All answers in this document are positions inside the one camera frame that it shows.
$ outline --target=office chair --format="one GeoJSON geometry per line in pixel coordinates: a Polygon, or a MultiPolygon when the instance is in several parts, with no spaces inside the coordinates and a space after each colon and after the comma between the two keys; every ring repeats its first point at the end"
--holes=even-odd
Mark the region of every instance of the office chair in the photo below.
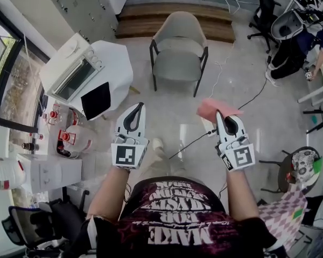
{"type": "Polygon", "coordinates": [[[2,221],[9,239],[16,245],[26,246],[28,257],[58,257],[61,251],[75,241],[80,233],[86,214],[83,211],[85,190],[79,208],[69,200],[66,188],[63,188],[63,200],[39,203],[37,209],[9,206],[9,216],[2,221]],[[38,245],[53,240],[64,240],[57,247],[38,249],[38,245]]]}
{"type": "Polygon", "coordinates": [[[207,39],[196,17],[185,11],[176,11],[170,14],[152,38],[150,57],[155,91],[157,91],[156,77],[187,82],[197,81],[194,92],[195,97],[208,58],[207,39]],[[158,50],[157,45],[161,41],[175,37],[191,39],[197,42],[203,48],[202,56],[198,57],[191,51],[173,48],[158,50]],[[153,57],[153,49],[157,54],[156,58],[153,57]]]}
{"type": "Polygon", "coordinates": [[[251,22],[249,23],[249,27],[257,28],[260,33],[248,35],[248,39],[251,39],[251,37],[263,36],[268,46],[266,53],[270,52],[269,40],[276,44],[276,48],[279,46],[278,42],[270,33],[271,25],[277,18],[277,16],[273,14],[275,5],[281,6],[281,4],[274,0],[259,0],[259,8],[256,10],[254,15],[254,21],[256,24],[251,22]]]}

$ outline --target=pink cloth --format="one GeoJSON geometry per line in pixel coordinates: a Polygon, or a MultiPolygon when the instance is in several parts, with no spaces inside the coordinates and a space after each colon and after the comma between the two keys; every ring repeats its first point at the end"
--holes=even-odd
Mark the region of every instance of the pink cloth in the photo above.
{"type": "Polygon", "coordinates": [[[234,114],[243,114],[242,111],[230,107],[226,102],[217,101],[213,98],[205,98],[196,114],[216,124],[217,111],[219,111],[224,118],[234,114]]]}

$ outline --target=white cabinet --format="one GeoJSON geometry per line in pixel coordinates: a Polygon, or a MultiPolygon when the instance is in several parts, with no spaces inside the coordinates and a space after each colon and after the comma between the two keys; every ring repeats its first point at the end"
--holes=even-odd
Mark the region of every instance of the white cabinet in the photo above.
{"type": "Polygon", "coordinates": [[[52,0],[52,2],[74,32],[79,32],[89,43],[115,40],[118,22],[108,0],[52,0]]]}

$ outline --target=gray chair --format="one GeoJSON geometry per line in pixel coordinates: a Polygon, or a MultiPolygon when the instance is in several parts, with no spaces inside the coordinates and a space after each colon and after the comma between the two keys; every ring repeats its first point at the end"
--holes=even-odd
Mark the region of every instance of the gray chair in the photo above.
{"type": "Polygon", "coordinates": [[[157,91],[156,77],[189,82],[197,81],[194,97],[196,96],[208,59],[208,44],[195,16],[184,11],[170,14],[152,38],[150,56],[155,91],[157,91]],[[203,48],[203,54],[198,57],[193,52],[179,49],[158,50],[157,45],[162,40],[174,37],[194,40],[203,48]],[[157,55],[155,59],[153,58],[153,48],[157,55]]]}

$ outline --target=black t-shirt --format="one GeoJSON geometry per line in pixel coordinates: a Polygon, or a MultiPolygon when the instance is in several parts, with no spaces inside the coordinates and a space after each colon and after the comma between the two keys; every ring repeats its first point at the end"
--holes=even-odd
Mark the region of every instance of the black t-shirt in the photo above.
{"type": "Polygon", "coordinates": [[[276,242],[261,219],[235,221],[208,187],[181,177],[138,183],[120,220],[87,220],[64,257],[91,249],[90,238],[96,238],[97,257],[263,257],[263,248],[276,242]]]}

